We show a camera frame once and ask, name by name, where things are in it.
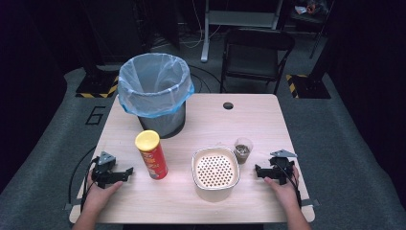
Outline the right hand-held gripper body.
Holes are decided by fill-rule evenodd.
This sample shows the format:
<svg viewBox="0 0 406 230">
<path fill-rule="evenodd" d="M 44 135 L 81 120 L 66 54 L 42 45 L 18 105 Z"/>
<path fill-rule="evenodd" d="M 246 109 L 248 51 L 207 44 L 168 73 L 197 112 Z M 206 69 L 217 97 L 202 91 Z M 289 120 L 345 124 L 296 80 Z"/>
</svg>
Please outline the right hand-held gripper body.
<svg viewBox="0 0 406 230">
<path fill-rule="evenodd" d="M 277 179 L 280 185 L 290 182 L 292 185 L 296 183 L 292 180 L 294 161 L 290 161 L 289 157 L 296 157 L 297 154 L 285 149 L 277 150 L 270 153 L 269 159 L 271 169 L 265 169 L 264 177 Z"/>
</svg>

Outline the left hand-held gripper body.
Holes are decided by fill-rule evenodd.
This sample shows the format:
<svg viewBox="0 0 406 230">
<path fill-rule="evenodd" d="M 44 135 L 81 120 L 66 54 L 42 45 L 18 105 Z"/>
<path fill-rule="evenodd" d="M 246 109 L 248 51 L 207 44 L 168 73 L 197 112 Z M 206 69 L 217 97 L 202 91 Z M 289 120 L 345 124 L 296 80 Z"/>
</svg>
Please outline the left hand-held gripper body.
<svg viewBox="0 0 406 230">
<path fill-rule="evenodd" d="M 113 167 L 116 165 L 116 157 L 103 151 L 99 157 L 96 158 L 96 166 L 92 171 L 91 178 L 98 183 L 98 186 L 104 188 L 107 184 L 114 184 L 113 178 L 124 177 L 124 172 L 112 172 Z"/>
</svg>

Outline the person's left hand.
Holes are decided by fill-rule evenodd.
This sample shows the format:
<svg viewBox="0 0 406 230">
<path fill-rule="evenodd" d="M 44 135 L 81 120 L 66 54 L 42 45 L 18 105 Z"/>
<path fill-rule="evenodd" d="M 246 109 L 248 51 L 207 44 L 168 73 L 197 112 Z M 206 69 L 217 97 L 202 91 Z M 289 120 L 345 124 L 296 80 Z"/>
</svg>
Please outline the person's left hand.
<svg viewBox="0 0 406 230">
<path fill-rule="evenodd" d="M 119 181 L 105 189 L 99 186 L 92 186 L 88 191 L 82 212 L 84 214 L 97 216 L 105 207 L 110 197 L 113 196 L 122 185 L 123 182 Z"/>
</svg>

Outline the person's right hand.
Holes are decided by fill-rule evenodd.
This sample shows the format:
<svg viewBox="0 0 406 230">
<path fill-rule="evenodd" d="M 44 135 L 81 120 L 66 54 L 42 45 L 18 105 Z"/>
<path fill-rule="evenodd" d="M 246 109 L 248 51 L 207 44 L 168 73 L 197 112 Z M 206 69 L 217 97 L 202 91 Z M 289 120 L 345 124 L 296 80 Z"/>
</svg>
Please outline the person's right hand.
<svg viewBox="0 0 406 230">
<path fill-rule="evenodd" d="M 296 187 L 298 186 L 299 179 L 299 173 L 296 167 L 293 167 L 293 175 L 291 179 L 293 183 L 286 182 L 284 185 L 280 185 L 269 177 L 264 178 L 264 182 L 274 191 L 280 205 L 286 213 L 301 210 L 296 195 Z"/>
</svg>

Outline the clear cup with brown contents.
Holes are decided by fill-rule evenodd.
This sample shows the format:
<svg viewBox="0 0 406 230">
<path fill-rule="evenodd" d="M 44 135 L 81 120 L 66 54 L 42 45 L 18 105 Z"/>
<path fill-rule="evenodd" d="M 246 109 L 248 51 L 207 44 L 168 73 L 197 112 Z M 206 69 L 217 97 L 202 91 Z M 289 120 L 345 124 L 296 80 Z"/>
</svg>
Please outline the clear cup with brown contents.
<svg viewBox="0 0 406 230">
<path fill-rule="evenodd" d="M 244 164 L 253 149 L 253 142 L 244 137 L 237 138 L 234 154 L 239 164 Z"/>
</svg>

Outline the red chip can yellow lid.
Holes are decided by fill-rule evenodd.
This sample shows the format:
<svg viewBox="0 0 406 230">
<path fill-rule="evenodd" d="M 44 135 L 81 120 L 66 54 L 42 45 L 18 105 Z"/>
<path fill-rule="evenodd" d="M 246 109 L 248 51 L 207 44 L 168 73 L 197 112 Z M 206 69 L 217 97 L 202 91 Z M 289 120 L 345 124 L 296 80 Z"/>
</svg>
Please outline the red chip can yellow lid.
<svg viewBox="0 0 406 230">
<path fill-rule="evenodd" d="M 144 130 L 136 136 L 135 146 L 141 153 L 149 176 L 152 179 L 163 179 L 169 170 L 159 134 L 154 130 Z"/>
</svg>

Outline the white perforated strainer bowl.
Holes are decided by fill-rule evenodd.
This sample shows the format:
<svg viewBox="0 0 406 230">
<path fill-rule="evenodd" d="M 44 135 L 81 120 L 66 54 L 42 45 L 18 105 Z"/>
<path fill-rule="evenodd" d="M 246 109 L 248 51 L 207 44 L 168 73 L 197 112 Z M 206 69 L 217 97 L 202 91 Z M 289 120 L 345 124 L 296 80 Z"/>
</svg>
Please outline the white perforated strainer bowl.
<svg viewBox="0 0 406 230">
<path fill-rule="evenodd" d="M 239 182 L 239 165 L 227 148 L 205 148 L 192 156 L 192 178 L 196 193 L 209 202 L 226 199 Z"/>
</svg>

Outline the grey trash bin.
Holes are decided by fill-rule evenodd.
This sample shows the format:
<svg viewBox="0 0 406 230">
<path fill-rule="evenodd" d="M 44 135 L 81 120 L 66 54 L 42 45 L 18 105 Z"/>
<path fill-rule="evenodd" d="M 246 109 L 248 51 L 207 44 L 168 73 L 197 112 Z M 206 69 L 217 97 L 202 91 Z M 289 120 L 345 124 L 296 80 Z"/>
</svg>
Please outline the grey trash bin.
<svg viewBox="0 0 406 230">
<path fill-rule="evenodd" d="M 186 104 L 182 105 L 172 114 L 156 118 L 139 117 L 139 122 L 144 130 L 156 131 L 161 139 L 168 139 L 177 135 L 186 122 Z"/>
</svg>

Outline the black stand base hazard stripes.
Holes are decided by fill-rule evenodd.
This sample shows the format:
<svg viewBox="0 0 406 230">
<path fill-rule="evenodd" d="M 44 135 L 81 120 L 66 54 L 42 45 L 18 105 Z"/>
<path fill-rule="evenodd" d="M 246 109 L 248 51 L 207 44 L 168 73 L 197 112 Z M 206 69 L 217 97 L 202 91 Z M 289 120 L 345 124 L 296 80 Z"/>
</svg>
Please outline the black stand base hazard stripes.
<svg viewBox="0 0 406 230">
<path fill-rule="evenodd" d="M 286 79 L 295 99 L 330 99 L 322 81 L 315 81 L 307 75 L 287 75 Z"/>
<path fill-rule="evenodd" d="M 81 98 L 110 98 L 118 87 L 119 71 L 85 68 L 85 77 L 76 90 Z"/>
</svg>

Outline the translucent blue bin liner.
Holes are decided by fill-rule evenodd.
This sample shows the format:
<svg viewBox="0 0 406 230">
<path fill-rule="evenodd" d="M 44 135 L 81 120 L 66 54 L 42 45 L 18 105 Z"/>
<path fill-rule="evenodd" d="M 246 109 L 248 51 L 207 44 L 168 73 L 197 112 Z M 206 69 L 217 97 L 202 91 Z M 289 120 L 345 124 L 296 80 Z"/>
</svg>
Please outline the translucent blue bin liner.
<svg viewBox="0 0 406 230">
<path fill-rule="evenodd" d="M 175 113 L 194 93 L 185 60 L 147 53 L 128 60 L 119 71 L 118 98 L 126 113 L 156 118 Z"/>
</svg>

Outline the black folding chair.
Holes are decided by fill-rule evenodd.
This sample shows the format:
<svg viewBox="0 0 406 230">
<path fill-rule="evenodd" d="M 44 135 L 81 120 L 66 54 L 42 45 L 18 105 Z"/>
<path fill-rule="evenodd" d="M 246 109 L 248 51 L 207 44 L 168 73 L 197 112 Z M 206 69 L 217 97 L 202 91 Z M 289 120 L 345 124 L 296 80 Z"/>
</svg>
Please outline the black folding chair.
<svg viewBox="0 0 406 230">
<path fill-rule="evenodd" d="M 233 28 L 224 37 L 220 92 L 227 78 L 274 82 L 276 94 L 296 41 L 283 31 Z"/>
</svg>

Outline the white metal desk frame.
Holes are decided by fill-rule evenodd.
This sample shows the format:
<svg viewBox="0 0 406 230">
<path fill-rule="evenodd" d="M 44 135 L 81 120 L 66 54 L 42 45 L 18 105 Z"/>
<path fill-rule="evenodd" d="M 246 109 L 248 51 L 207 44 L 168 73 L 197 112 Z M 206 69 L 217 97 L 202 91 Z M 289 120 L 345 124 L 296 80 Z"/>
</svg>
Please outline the white metal desk frame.
<svg viewBox="0 0 406 230">
<path fill-rule="evenodd" d="M 277 0 L 277 7 L 274 12 L 212 11 L 210 9 L 210 0 L 205 0 L 204 40 L 200 60 L 205 63 L 209 58 L 209 29 L 211 25 L 262 27 L 276 30 L 281 15 L 282 3 L 283 0 Z"/>
</svg>

